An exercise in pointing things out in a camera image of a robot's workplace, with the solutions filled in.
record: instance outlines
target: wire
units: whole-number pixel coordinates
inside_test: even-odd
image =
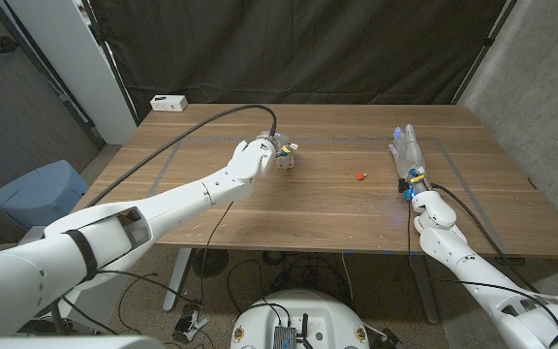
[[[377,329],[375,329],[373,326],[367,325],[367,324],[365,324],[365,323],[363,323],[363,326],[364,326],[365,328],[369,329],[371,332],[379,334],[382,338],[384,338],[384,340],[387,340],[387,338],[388,338],[387,335],[386,335],[385,333],[383,333],[382,331],[377,330]]]
[[[116,332],[116,331],[110,329],[109,327],[107,327],[107,326],[101,324],[100,322],[98,322],[98,321],[92,319],[91,317],[89,317],[89,315],[87,315],[87,314],[85,314],[84,312],[82,312],[81,309],[79,309],[76,305],[74,305],[72,302],[68,301],[68,299],[67,299],[66,297],[62,296],[62,301],[66,302],[72,309],[74,309],[77,313],[79,313],[79,314],[80,314],[82,317],[84,317],[85,319],[87,319],[87,320],[91,321],[92,323],[94,323],[94,324],[96,324],[96,325],[102,327],[103,329],[105,329],[105,330],[107,330],[107,331],[109,331],[109,332],[111,332],[111,333],[117,335],[117,332]]]
[[[552,317],[552,320],[554,320],[554,323],[557,325],[558,328],[558,319],[557,317],[552,313],[552,311],[550,309],[548,309],[548,307],[546,306],[546,304],[539,300],[536,297],[527,295],[524,292],[518,291],[518,290],[514,290],[512,288],[509,287],[505,287],[505,286],[499,286],[499,285],[492,285],[492,284],[486,284],[486,283],[481,283],[481,282],[472,282],[472,281],[462,281],[462,280],[451,280],[451,279],[437,279],[437,278],[431,278],[431,277],[424,277],[419,275],[415,269],[413,268],[413,260],[412,260],[412,255],[411,255],[411,203],[408,202],[408,264],[411,268],[411,271],[413,272],[413,275],[415,277],[418,277],[420,279],[423,280],[428,280],[428,281],[437,281],[437,282],[453,282],[453,283],[461,283],[464,285],[474,285],[474,286],[483,286],[483,287],[492,287],[492,288],[496,288],[496,289],[500,289],[500,290],[505,290],[508,292],[512,292],[512,293],[516,293],[520,296],[526,297],[531,301],[534,301],[535,303],[539,304],[543,310],[545,310],[548,315],[550,315],[550,317]]]
[[[269,303],[269,302],[266,302],[266,303],[254,304],[254,305],[249,306],[243,313],[245,313],[245,312],[247,312],[247,311],[249,311],[249,310],[251,310],[251,309],[255,309],[255,308],[257,308],[257,307],[261,307],[261,306],[270,306],[270,307],[277,306],[277,307],[282,308],[283,311],[285,311],[286,314],[288,315],[288,327],[292,325],[292,317],[290,316],[290,312],[288,312],[288,309],[286,309],[283,305],[277,304],[277,303]]]
[[[130,175],[134,174],[138,169],[140,169],[143,165],[147,164],[148,162],[150,162],[150,160],[154,159],[157,155],[159,155],[160,153],[162,153],[163,151],[167,150],[168,148],[170,148],[172,145],[182,141],[185,137],[189,136],[190,134],[192,134],[193,132],[197,131],[198,129],[200,129],[203,125],[214,121],[216,119],[218,119],[219,117],[225,116],[227,114],[231,114],[233,112],[236,111],[243,111],[243,110],[247,110],[247,109],[261,109],[263,111],[268,111],[270,113],[270,115],[272,116],[272,127],[270,127],[270,132],[268,133],[271,137],[273,137],[275,135],[275,129],[277,128],[277,116],[275,115],[274,111],[272,111],[269,107],[265,107],[265,106],[261,106],[261,105],[246,105],[246,106],[240,106],[240,107],[236,107],[236,108],[232,108],[230,110],[226,110],[226,111],[221,111],[215,115],[212,115],[210,117],[208,117],[206,120],[200,122],[199,124],[191,127],[190,129],[188,129],[187,131],[185,131],[184,133],[182,133],[180,136],[174,138],[173,140],[167,142],[165,145],[161,146],[160,148],[156,149],[153,153],[151,153],[150,155],[148,155],[145,159],[139,161],[132,169],[130,169],[129,171],[127,171],[125,174],[123,174],[120,178],[116,179],[112,184],[110,184],[107,188],[105,188],[105,190],[103,190],[100,194],[98,194],[96,196],[96,198],[92,199],[92,201],[89,202],[89,204],[87,204],[86,208],[88,207],[92,207],[94,205],[96,205],[98,202],[100,202],[111,190],[113,190],[113,188],[115,188],[117,185],[119,185],[121,182],[123,182],[126,178],[128,178]]]
[[[147,276],[158,276],[158,274],[156,272],[152,272],[149,274],[144,275],[143,277],[147,277]],[[128,287],[124,290],[124,293],[122,293],[122,297],[120,297],[120,302],[117,304],[117,318],[120,320],[120,322],[122,323],[122,325],[127,328],[128,330],[122,331],[119,334],[123,334],[126,331],[135,331],[138,335],[142,335],[141,331],[138,329],[135,329],[133,327],[128,326],[125,322],[124,319],[122,318],[122,301],[124,301],[124,297],[126,296],[126,294],[128,293],[128,290],[131,289],[131,287],[133,287],[133,285],[135,285],[135,283],[137,283],[140,279],[135,279],[135,281],[131,282],[130,285],[128,285]]]
[[[298,255],[302,256],[303,253],[288,254],[287,256],[298,256]],[[307,259],[308,262],[309,262],[309,260],[312,259],[312,258],[305,255],[305,256],[299,257],[294,262],[290,262],[288,260],[285,261],[286,264],[288,266],[290,266],[290,268],[288,269],[288,276],[290,277],[290,280],[297,285],[308,285],[310,287],[314,286],[314,289],[317,289],[317,290],[323,291],[325,293],[331,294],[329,291],[327,291],[323,288],[320,288],[317,285],[312,285],[310,282],[307,282],[306,280],[303,280],[303,282],[299,282],[299,281],[294,280],[292,278],[292,276],[291,276],[291,270],[292,269],[300,269],[300,268],[308,269],[308,268],[310,268],[309,266],[300,266],[300,265],[297,264],[299,261],[305,260],[305,259]],[[350,290],[349,290],[348,282],[346,282],[346,279],[344,278],[344,276],[342,276],[342,274],[339,271],[337,271],[336,268],[332,267],[326,258],[313,257],[313,259],[325,262],[325,266],[319,266],[319,268],[328,269],[335,274],[335,276],[337,277],[338,285],[339,285],[340,296],[345,298],[345,300],[344,300],[345,304],[348,304],[350,307],[354,308],[355,305],[354,305],[353,300],[350,297]]]
[[[212,338],[210,338],[210,336],[208,335],[208,333],[200,330],[201,333],[203,333],[203,335],[205,335],[206,338],[208,338],[208,340],[210,341],[210,346],[212,347],[212,349],[214,349],[214,342],[212,341]]]
[[[175,343],[175,342],[164,342],[163,345],[175,345],[176,347],[178,347],[178,348],[180,348],[180,349],[183,349],[182,346],[180,346],[180,344]]]
[[[344,253],[341,254],[341,262],[344,264],[344,270],[346,271],[346,277],[348,278],[348,286],[350,287],[350,299],[355,301],[355,295],[353,294],[353,283],[350,281],[350,274],[348,273],[348,267],[346,267],[346,259],[344,258]]]
[[[225,218],[225,216],[228,214],[228,211],[230,210],[232,205],[233,205],[233,202],[231,202],[230,205],[228,206],[228,208],[225,210],[225,212],[223,212],[223,215],[221,216],[221,219],[219,219],[219,221],[217,222],[217,225],[214,226],[214,229],[212,230],[212,233],[210,233],[210,236],[208,237],[208,242],[205,244],[205,249],[203,250],[203,259],[201,259],[201,276],[200,276],[201,304],[205,304],[205,299],[203,297],[203,280],[205,279],[205,254],[206,254],[206,252],[208,252],[208,246],[210,245],[210,240],[212,239],[212,236],[214,235],[214,232],[217,231],[217,228],[219,228],[219,225],[221,224],[221,222],[223,222],[223,218]]]
[[[50,310],[50,314],[52,315],[53,325],[55,325],[57,335],[68,335],[68,329],[64,324],[64,320],[62,320],[62,315],[59,313],[58,303],[59,299],[49,304],[48,310]]]
[[[522,282],[529,288],[531,289],[531,291],[535,292],[535,293],[540,293],[540,291],[538,291],[537,288],[535,288],[531,282],[529,282],[529,280],[527,280],[526,278],[524,278],[522,276],[522,274],[510,263],[510,260],[508,259],[508,257],[503,253],[503,251],[501,251],[501,249],[499,248],[499,246],[496,244],[496,242],[494,242],[494,240],[492,239],[492,237],[490,236],[490,234],[486,231],[486,229],[483,227],[483,225],[481,224],[481,222],[479,221],[479,219],[477,218],[477,216],[471,211],[470,208],[468,208],[461,200],[460,198],[456,197],[453,193],[451,193],[451,191],[449,189],[447,189],[446,187],[436,184],[436,183],[431,183],[432,188],[435,189],[441,189],[442,191],[446,192],[449,196],[451,196],[454,200],[456,200],[461,206],[462,208],[464,208],[464,210],[466,210],[466,212],[471,216],[471,218],[473,218],[473,220],[475,221],[475,223],[477,224],[477,226],[480,228],[481,232],[483,233],[483,235],[485,236],[485,238],[487,238],[488,242],[490,242],[490,244],[492,245],[492,247],[496,250],[496,252],[499,254],[499,256],[501,256],[501,259],[503,260],[503,262],[505,262],[505,264],[510,267],[511,271],[518,276],[518,278],[520,280],[522,280]]]
[[[163,288],[163,289],[165,289],[165,290],[167,290],[167,291],[170,291],[171,293],[175,294],[176,296],[182,298],[182,299],[185,300],[185,301],[189,301],[189,302],[193,303],[194,305],[197,305],[197,306],[199,306],[199,307],[203,307],[202,304],[199,304],[199,303],[196,302],[196,301],[193,301],[193,300],[191,300],[191,299],[188,299],[188,298],[182,296],[179,292],[174,291],[174,290],[173,290],[172,288],[170,288],[169,286],[163,285],[162,283],[157,282],[157,281],[154,281],[154,280],[152,280],[152,279],[149,279],[149,278],[147,278],[147,277],[145,277],[145,276],[137,275],[137,274],[135,274],[135,273],[127,272],[127,271],[122,271],[122,270],[98,270],[98,271],[96,271],[96,273],[117,273],[117,274],[123,274],[123,275],[133,276],[133,277],[136,277],[137,279],[141,279],[141,280],[143,280],[143,281],[146,281],[146,282],[149,282],[149,283],[154,284],[154,285],[156,285],[156,286],[159,286],[159,287],[161,287],[161,288]]]
[[[264,283],[262,281],[262,264],[256,260],[252,260],[252,259],[248,259],[248,260],[244,260],[240,263],[238,263],[237,265],[233,266],[232,269],[230,270],[230,272],[228,272],[228,278],[226,279],[226,286],[228,288],[228,295],[230,295],[230,300],[232,300],[233,305],[236,307],[236,309],[238,310],[238,315],[242,314],[242,310],[240,310],[240,307],[238,306],[238,304],[236,303],[236,300],[234,299],[233,295],[232,295],[232,290],[230,289],[230,276],[232,276],[232,272],[238,268],[239,266],[247,263],[247,262],[252,262],[258,265],[258,275],[260,276],[260,288],[262,289],[262,300],[264,301],[265,304],[270,304],[268,303],[268,301],[266,301],[266,298],[264,297],[264,294],[266,293],[266,290],[264,289]],[[281,316],[279,315],[279,312],[277,312],[277,309],[275,309],[272,305],[270,306],[270,308],[272,308],[272,310],[275,312],[275,314],[277,315],[277,319],[279,319],[279,326],[282,326],[281,324]],[[290,319],[290,314],[288,314],[288,327],[290,326],[292,320]]]

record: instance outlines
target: white wall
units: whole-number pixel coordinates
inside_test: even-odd
[[[137,126],[115,77],[73,1],[8,0],[105,142],[123,144]],[[3,0],[0,6],[6,9]]]

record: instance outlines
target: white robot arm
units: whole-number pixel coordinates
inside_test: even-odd
[[[263,134],[242,142],[214,174],[148,199],[71,213],[46,227],[45,238],[0,252],[0,335],[14,333],[72,288],[115,277],[97,270],[127,270],[165,233],[214,205],[251,196],[287,140]]]
[[[536,294],[518,287],[469,246],[455,225],[453,209],[437,192],[430,190],[413,126],[407,125],[406,130],[407,135],[401,129],[395,131],[395,142],[389,148],[400,176],[409,183],[405,196],[420,213],[415,218],[415,226],[420,233],[421,249],[464,282],[510,348],[558,348],[555,320],[537,302],[522,294],[540,300],[557,321],[558,296]]]

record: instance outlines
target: dark curtain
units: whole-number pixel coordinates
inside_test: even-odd
[[[505,0],[92,0],[140,118],[190,103],[448,104]]]

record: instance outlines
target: table leg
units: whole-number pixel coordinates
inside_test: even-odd
[[[425,265],[425,256],[412,256],[413,268],[417,275],[429,277],[427,266]],[[436,307],[436,300],[434,299],[434,292],[432,291],[432,284],[430,280],[422,277],[415,277],[419,295],[421,296],[421,303],[423,304],[423,312],[425,314],[425,321],[429,324],[438,324],[440,318],[438,315],[438,308]]]
[[[186,274],[187,267],[189,265],[189,258],[191,257],[191,248],[180,248],[178,250],[178,255],[175,257],[175,265],[173,266],[173,271],[171,272],[170,288],[180,292],[182,287],[182,282],[184,281],[184,275]],[[172,311],[175,308],[175,303],[177,302],[177,296],[170,291],[167,291],[165,295],[165,300],[163,301],[163,310]]]

